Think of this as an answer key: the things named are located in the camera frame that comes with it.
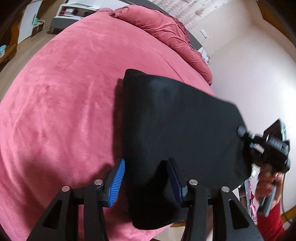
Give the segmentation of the red right sleeve forearm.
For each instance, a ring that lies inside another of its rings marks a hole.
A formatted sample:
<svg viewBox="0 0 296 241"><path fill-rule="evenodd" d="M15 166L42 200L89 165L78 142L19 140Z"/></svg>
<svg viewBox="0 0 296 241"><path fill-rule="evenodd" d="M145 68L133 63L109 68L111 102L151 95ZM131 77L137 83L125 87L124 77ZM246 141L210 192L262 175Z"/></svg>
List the red right sleeve forearm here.
<svg viewBox="0 0 296 241"><path fill-rule="evenodd" d="M257 214L257 228L265 241L276 241L285 234L283 221L280 217L281 201L270 210L267 217Z"/></svg>

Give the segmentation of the person's right hand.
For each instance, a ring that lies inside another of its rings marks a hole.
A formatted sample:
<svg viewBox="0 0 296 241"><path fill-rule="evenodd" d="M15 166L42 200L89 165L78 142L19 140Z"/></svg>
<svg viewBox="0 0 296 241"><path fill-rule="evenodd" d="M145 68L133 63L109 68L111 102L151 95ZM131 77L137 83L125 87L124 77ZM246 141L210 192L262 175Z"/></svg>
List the person's right hand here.
<svg viewBox="0 0 296 241"><path fill-rule="evenodd" d="M268 168L268 165L262 165L260 167L258 182L255 189L255 198L257 201L260 201L263 197L268 197L274 185L276 187L276 193L271 205L271 209L273 209L281 200L284 174L281 172L271 174Z"/></svg>

